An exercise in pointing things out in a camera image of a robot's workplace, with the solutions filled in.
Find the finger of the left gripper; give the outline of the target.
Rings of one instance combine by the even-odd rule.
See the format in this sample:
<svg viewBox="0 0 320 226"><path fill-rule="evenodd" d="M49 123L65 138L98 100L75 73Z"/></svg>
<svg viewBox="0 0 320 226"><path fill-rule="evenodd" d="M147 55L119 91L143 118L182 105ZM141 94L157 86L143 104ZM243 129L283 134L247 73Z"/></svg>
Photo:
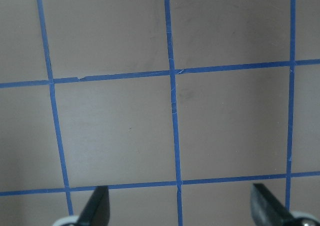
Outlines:
<svg viewBox="0 0 320 226"><path fill-rule="evenodd" d="M306 214L295 216L262 183L250 189L250 213L256 226L311 226L313 218Z"/></svg>
<svg viewBox="0 0 320 226"><path fill-rule="evenodd" d="M76 221L77 226L107 226L110 221L108 186L98 186Z"/></svg>

